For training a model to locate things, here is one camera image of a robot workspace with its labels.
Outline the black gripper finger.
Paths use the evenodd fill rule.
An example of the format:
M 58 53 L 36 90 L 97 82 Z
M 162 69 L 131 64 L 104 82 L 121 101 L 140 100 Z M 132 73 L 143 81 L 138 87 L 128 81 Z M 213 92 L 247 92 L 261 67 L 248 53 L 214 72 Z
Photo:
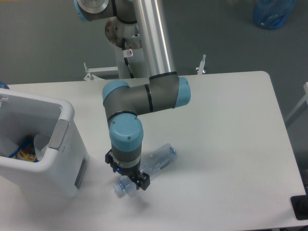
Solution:
M 130 180 L 135 183 L 136 189 L 146 190 L 150 185 L 150 176 L 147 173 L 136 172 L 131 175 Z

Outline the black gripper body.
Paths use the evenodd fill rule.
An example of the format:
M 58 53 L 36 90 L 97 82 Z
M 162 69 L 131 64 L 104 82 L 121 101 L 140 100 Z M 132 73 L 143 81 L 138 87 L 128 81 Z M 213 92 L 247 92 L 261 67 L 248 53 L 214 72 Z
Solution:
M 117 172 L 122 176 L 128 176 L 129 178 L 137 178 L 141 174 L 141 156 L 129 162 L 119 161 L 114 157 L 112 150 L 110 150 L 105 155 L 105 162 L 110 165 L 114 173 Z

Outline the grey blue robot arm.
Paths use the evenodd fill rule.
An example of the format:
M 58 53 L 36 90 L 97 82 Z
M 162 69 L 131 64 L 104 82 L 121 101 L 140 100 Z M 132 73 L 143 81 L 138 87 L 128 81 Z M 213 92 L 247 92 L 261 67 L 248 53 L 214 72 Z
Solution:
M 187 105 L 191 99 L 188 80 L 176 71 L 167 25 L 160 0 L 76 0 L 75 9 L 84 21 L 117 17 L 127 26 L 137 25 L 149 83 L 131 87 L 115 80 L 103 88 L 111 150 L 105 162 L 114 172 L 130 178 L 137 189 L 150 185 L 140 172 L 143 127 L 139 115 Z

